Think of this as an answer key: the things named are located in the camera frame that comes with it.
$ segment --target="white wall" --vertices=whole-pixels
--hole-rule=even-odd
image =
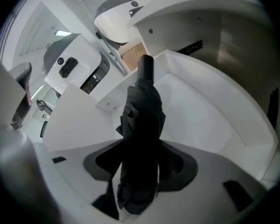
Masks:
[[[90,42],[96,40],[94,34],[61,0],[27,0],[19,11],[7,38],[2,58],[2,63],[7,70],[11,70],[14,56],[17,56],[21,49],[20,36],[25,31],[25,26],[29,26],[28,21],[41,2],[70,32],[81,33]]]
[[[61,0],[77,16],[77,18],[92,32],[95,33],[93,18],[86,6],[79,0]]]

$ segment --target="white machine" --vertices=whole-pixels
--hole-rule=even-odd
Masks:
[[[90,94],[107,76],[101,89],[96,91],[103,94],[103,90],[110,89],[123,77],[118,68],[81,34],[70,34],[54,42],[44,55],[42,73],[58,97],[69,84]]]
[[[128,27],[127,22],[150,0],[107,0],[98,7],[94,19],[97,37],[103,39],[121,67],[128,74],[130,71],[120,57],[119,48],[127,42],[140,37],[135,27]]]

